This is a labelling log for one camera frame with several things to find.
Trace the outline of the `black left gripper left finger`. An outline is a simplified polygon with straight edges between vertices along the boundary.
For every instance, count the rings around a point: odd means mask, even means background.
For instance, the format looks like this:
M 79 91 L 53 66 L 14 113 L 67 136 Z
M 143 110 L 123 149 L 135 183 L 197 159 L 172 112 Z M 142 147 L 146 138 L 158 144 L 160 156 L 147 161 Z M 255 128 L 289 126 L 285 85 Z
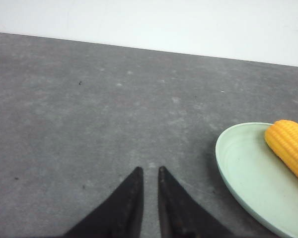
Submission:
M 144 212 L 144 173 L 135 169 L 65 238 L 139 238 Z

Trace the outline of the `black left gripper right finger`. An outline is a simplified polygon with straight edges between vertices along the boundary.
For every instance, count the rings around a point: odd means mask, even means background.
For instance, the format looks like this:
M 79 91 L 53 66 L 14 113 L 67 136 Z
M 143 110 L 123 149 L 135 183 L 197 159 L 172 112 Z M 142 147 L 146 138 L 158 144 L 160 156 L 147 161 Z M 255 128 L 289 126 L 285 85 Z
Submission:
M 158 213 L 162 238 L 234 236 L 187 193 L 165 166 L 158 170 Z

